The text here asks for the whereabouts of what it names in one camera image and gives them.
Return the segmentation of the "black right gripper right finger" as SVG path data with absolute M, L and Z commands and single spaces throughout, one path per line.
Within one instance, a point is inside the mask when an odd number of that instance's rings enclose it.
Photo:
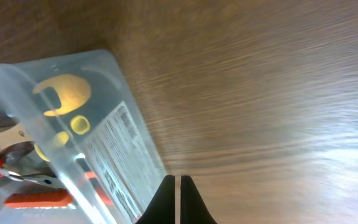
M 217 224 L 189 175 L 181 176 L 180 191 L 181 224 Z

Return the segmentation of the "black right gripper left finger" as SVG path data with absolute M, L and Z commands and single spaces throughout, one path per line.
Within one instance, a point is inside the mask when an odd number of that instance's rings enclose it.
M 175 177 L 166 175 L 136 224 L 175 224 Z

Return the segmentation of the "orange black needle-nose pliers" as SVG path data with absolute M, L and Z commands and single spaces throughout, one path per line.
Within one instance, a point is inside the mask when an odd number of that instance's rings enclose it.
M 75 208 L 75 199 L 65 189 L 46 192 L 17 193 L 10 195 L 4 201 L 8 208 Z

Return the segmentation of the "red black cutting pliers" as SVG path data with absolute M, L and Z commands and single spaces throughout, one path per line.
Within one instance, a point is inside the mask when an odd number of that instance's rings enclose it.
M 34 174 L 23 175 L 16 168 L 7 165 L 1 158 L 0 158 L 0 177 L 5 177 L 17 182 L 28 181 L 46 187 L 50 187 L 53 189 L 63 188 L 63 185 L 55 177 L 54 174 L 34 173 Z

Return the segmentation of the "orange scraper wooden handle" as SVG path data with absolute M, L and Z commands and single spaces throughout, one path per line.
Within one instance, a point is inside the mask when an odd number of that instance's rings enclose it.
M 21 123 L 0 128 L 0 153 L 11 145 L 29 141 L 33 141 L 33 138 Z

